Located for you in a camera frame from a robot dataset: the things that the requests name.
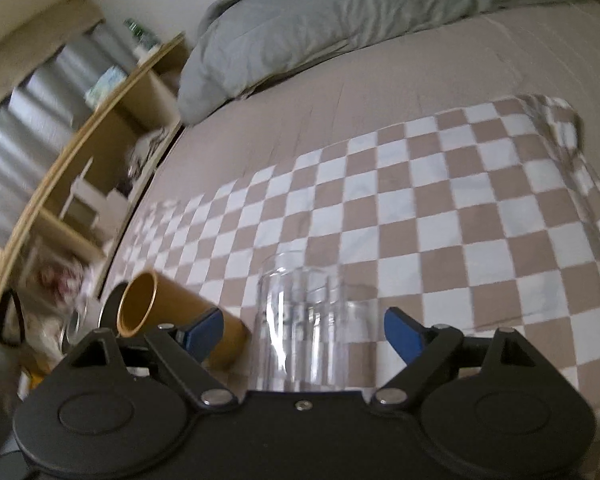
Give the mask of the clear glass mug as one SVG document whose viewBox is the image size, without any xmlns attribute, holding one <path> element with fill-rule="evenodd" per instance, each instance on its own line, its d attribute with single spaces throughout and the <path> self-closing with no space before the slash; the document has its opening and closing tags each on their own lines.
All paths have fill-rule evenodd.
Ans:
<svg viewBox="0 0 600 480">
<path fill-rule="evenodd" d="M 258 279 L 248 388 L 369 396 L 378 340 L 376 289 L 346 283 L 338 266 L 281 252 L 265 260 Z"/>
</svg>

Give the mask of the tall orange cup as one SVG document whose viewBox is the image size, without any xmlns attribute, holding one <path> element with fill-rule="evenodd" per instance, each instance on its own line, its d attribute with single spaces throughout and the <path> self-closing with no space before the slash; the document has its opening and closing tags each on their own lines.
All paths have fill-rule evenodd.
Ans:
<svg viewBox="0 0 600 480">
<path fill-rule="evenodd" d="M 122 337 L 134 337 L 163 323 L 183 326 L 194 322 L 213 307 L 209 300 L 163 274 L 145 270 L 126 285 L 117 328 Z M 242 354 L 248 332 L 240 318 L 225 309 L 220 311 L 223 335 L 211 351 L 209 364 L 215 370 L 227 370 Z"/>
</svg>

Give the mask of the dark cup with brown sleeve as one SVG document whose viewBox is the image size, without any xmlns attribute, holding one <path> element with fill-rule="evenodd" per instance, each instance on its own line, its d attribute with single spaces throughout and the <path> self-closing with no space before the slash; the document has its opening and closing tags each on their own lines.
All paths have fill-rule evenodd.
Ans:
<svg viewBox="0 0 600 480">
<path fill-rule="evenodd" d="M 108 330 L 112 330 L 115 335 L 119 333 L 117 326 L 118 312 L 126 286 L 128 285 L 129 283 L 127 281 L 122 281 L 114 286 L 109 293 L 102 306 L 102 310 L 100 311 L 98 320 L 99 328 L 108 328 Z"/>
</svg>

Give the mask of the ribbed clear stemmed glass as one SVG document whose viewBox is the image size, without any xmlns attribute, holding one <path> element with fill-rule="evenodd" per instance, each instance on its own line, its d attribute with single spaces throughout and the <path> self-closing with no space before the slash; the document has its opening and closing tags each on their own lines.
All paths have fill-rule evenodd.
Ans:
<svg viewBox="0 0 600 480">
<path fill-rule="evenodd" d="M 102 304 L 96 298 L 79 296 L 61 332 L 61 351 L 67 354 L 88 333 L 99 326 Z"/>
</svg>

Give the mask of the brown white checkered cloth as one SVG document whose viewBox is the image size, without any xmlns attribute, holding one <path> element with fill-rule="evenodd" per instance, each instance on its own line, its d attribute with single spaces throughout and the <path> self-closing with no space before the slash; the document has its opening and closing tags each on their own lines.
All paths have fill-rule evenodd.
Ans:
<svg viewBox="0 0 600 480">
<path fill-rule="evenodd" d="M 600 423 L 600 188 L 570 105 L 518 96 L 396 124 L 151 205 L 109 283 L 157 270 L 245 320 L 296 252 L 425 324 L 520 330 Z"/>
</svg>

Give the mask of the long wooden side shelf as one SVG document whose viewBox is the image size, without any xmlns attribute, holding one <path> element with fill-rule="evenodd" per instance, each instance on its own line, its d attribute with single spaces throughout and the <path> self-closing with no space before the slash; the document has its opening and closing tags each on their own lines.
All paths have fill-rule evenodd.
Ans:
<svg viewBox="0 0 600 480">
<path fill-rule="evenodd" d="M 182 37 L 138 60 L 105 24 L 77 36 L 0 106 L 0 307 L 54 321 L 96 296 L 133 211 L 182 128 Z"/>
</svg>

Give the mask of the small wooden stand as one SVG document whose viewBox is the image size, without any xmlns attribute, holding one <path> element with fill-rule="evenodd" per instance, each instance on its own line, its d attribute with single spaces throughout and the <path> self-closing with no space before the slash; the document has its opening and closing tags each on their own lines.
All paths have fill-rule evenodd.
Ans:
<svg viewBox="0 0 600 480">
<path fill-rule="evenodd" d="M 94 237 L 100 242 L 108 242 L 116 237 L 122 229 L 130 203 L 116 188 L 104 195 L 85 179 L 93 160 L 94 158 L 91 157 L 81 173 L 73 180 L 69 196 L 61 208 L 59 219 L 64 220 L 71 206 L 74 203 L 80 203 L 90 210 L 93 216 L 90 222 L 81 220 L 81 223 L 88 226 Z"/>
</svg>

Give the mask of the crumpled cloth on shelf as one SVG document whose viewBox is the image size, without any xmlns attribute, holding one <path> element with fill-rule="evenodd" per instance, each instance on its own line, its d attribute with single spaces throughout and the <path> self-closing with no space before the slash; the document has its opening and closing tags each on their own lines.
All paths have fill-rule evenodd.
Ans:
<svg viewBox="0 0 600 480">
<path fill-rule="evenodd" d="M 168 136 L 169 129 L 164 127 L 143 134 L 137 142 L 126 153 L 126 177 L 135 182 L 151 156 L 160 148 L 164 139 Z"/>
</svg>

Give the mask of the grey curtain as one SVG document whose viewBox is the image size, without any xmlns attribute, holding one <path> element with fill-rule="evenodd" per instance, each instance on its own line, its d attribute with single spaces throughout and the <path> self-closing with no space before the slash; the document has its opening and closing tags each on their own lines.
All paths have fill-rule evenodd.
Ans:
<svg viewBox="0 0 600 480">
<path fill-rule="evenodd" d="M 68 41 L 0 103 L 0 246 L 62 149 L 92 114 L 87 93 L 136 58 L 105 23 Z"/>
</svg>

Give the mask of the tissue pack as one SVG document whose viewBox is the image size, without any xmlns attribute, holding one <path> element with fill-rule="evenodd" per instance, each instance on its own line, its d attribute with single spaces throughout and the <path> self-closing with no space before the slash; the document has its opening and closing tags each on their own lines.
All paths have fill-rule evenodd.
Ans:
<svg viewBox="0 0 600 480">
<path fill-rule="evenodd" d="M 125 82 L 126 78 L 128 74 L 120 66 L 110 66 L 84 93 L 86 105 L 91 110 L 97 110 L 110 94 Z"/>
</svg>

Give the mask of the green glass bottle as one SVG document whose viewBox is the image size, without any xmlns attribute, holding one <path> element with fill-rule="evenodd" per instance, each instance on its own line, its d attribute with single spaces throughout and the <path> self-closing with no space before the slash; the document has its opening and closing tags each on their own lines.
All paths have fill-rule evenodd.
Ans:
<svg viewBox="0 0 600 480">
<path fill-rule="evenodd" d="M 149 29 L 132 18 L 124 21 L 125 27 L 129 29 L 135 42 L 134 55 L 143 58 L 161 47 L 160 39 Z"/>
</svg>

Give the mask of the beige bed sheet mattress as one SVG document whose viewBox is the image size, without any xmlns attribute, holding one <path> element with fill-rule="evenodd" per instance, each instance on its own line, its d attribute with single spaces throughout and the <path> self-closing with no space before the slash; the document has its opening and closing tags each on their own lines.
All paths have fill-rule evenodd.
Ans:
<svg viewBox="0 0 600 480">
<path fill-rule="evenodd" d="M 183 132 L 120 248 L 151 205 L 189 200 L 379 129 L 518 96 L 570 105 L 580 155 L 600 188 L 600 3 L 515 9 L 418 32 L 225 105 Z M 375 386 L 401 368 L 380 331 L 390 307 L 378 308 Z M 583 472 L 600 479 L 600 423 Z"/>
</svg>

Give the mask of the grey duvet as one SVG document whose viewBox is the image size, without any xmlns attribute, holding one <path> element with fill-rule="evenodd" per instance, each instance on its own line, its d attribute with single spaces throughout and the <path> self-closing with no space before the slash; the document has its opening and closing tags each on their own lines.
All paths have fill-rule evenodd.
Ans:
<svg viewBox="0 0 600 480">
<path fill-rule="evenodd" d="M 196 125 L 226 102 L 351 51 L 517 6 L 588 0 L 216 0 L 181 72 Z"/>
</svg>

